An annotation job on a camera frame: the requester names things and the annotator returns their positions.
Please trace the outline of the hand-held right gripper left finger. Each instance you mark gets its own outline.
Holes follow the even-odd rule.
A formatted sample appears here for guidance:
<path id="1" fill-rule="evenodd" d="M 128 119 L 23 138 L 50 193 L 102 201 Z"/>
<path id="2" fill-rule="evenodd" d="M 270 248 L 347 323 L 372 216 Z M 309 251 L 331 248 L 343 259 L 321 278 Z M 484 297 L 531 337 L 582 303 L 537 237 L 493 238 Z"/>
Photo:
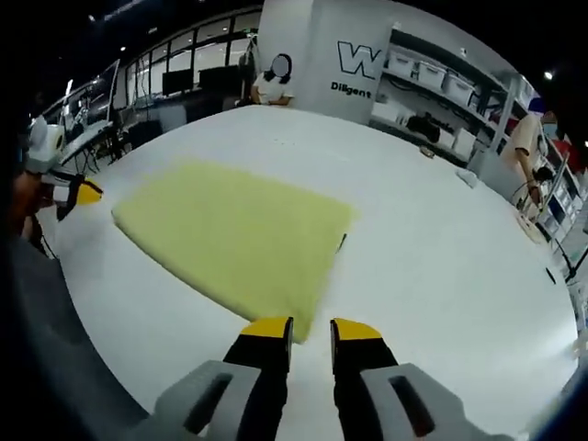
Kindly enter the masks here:
<path id="1" fill-rule="evenodd" d="M 294 319 L 250 322 L 222 360 L 209 360 L 166 390 L 153 417 L 164 440 L 274 440 L 288 399 Z"/>

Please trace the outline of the person's left hand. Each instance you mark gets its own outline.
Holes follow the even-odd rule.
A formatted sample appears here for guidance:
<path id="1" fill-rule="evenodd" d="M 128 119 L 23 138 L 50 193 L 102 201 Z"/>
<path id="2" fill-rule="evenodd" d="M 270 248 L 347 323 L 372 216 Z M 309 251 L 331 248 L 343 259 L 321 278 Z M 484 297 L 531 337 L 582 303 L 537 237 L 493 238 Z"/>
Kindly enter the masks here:
<path id="1" fill-rule="evenodd" d="M 21 234 L 25 229 L 26 219 L 40 209 L 53 203 L 53 185 L 43 183 L 40 175 L 22 172 L 13 182 L 13 195 L 9 210 L 11 229 Z"/>

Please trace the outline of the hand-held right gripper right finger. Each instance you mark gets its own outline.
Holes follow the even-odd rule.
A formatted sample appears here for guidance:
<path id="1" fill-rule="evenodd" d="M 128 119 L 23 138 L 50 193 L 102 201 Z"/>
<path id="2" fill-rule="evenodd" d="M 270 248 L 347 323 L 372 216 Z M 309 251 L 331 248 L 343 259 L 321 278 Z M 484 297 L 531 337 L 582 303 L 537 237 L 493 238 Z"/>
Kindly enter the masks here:
<path id="1" fill-rule="evenodd" d="M 397 361 L 362 322 L 330 321 L 334 403 L 346 440 L 475 440 L 461 400 L 417 366 Z"/>

